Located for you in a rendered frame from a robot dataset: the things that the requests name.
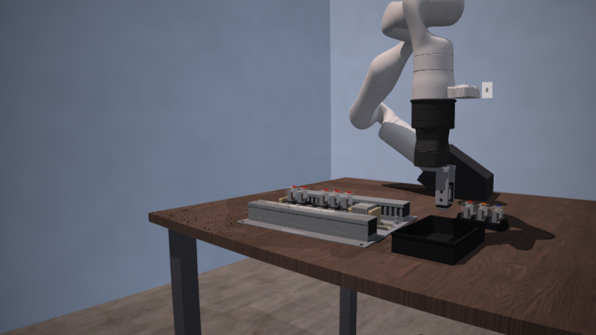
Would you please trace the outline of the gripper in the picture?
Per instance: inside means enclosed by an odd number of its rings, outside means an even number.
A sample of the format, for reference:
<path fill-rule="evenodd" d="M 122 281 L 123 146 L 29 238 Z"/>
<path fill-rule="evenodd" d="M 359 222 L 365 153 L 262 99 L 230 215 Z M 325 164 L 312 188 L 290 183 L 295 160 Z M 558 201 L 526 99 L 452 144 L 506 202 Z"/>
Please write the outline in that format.
<path fill-rule="evenodd" d="M 411 88 L 411 128 L 416 132 L 414 166 L 436 172 L 435 204 L 452 202 L 455 190 L 455 165 L 449 165 L 449 129 L 455 128 L 456 99 L 480 98 L 472 85 L 455 86 L 450 70 L 423 70 L 413 73 Z M 450 169 L 450 170 L 449 170 Z"/>

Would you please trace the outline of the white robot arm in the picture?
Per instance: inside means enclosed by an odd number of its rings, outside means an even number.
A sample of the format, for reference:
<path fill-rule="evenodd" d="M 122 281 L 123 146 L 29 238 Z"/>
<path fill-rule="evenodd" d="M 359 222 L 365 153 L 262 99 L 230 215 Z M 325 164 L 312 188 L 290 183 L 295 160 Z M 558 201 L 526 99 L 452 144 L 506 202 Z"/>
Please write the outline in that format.
<path fill-rule="evenodd" d="M 464 0 L 391 2 L 384 12 L 381 30 L 385 36 L 401 42 L 372 61 L 359 96 L 349 111 L 350 121 L 357 129 L 365 130 L 380 123 L 379 138 L 412 163 L 415 129 L 381 102 L 393 90 L 412 53 L 413 72 L 454 71 L 452 41 L 431 34 L 427 28 L 455 24 L 463 14 L 464 5 Z"/>

